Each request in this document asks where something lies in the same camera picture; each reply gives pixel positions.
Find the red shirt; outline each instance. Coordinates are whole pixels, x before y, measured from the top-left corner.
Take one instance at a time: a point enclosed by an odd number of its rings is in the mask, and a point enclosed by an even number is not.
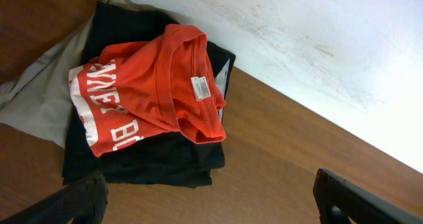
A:
[[[72,101],[94,155],[145,137],[179,131],[194,143],[222,141],[218,110],[225,101],[194,26],[170,24],[151,42],[111,45],[69,72]],[[205,77],[210,96],[197,100],[192,78]],[[205,83],[197,89],[206,94]]]

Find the white wall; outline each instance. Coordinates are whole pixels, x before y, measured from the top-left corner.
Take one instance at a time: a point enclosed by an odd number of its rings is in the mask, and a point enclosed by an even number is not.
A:
[[[131,1],[195,24],[239,69],[423,172],[423,0]]]

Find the black fabric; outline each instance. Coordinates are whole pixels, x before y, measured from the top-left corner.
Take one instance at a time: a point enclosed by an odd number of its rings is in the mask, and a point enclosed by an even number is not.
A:
[[[129,11],[98,3],[81,65],[99,56],[109,45],[150,41],[168,24],[176,23],[161,11]],[[208,42],[207,53],[216,76],[230,59],[227,83],[235,55]],[[195,145],[182,134],[172,132],[148,137],[133,145],[97,158],[85,138],[85,129],[76,109],[72,111],[66,137],[63,184],[69,184],[94,170],[103,172],[107,182],[169,184],[195,188],[212,184],[210,169],[225,165],[220,143]]]

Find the clothing pile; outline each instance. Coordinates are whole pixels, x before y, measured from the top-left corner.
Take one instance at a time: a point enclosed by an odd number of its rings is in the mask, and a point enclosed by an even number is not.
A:
[[[84,28],[37,61],[45,66],[9,89],[0,122],[65,143],[63,184],[100,170],[112,183],[210,185],[210,170],[225,165],[221,121],[235,55],[195,26],[122,3],[131,7],[99,2]],[[35,109],[21,104],[28,97]],[[13,118],[24,109],[33,114]]]

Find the white tag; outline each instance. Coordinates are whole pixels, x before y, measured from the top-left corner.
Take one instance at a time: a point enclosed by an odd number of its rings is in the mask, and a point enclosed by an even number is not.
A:
[[[191,82],[197,101],[211,96],[206,77],[192,77]]]

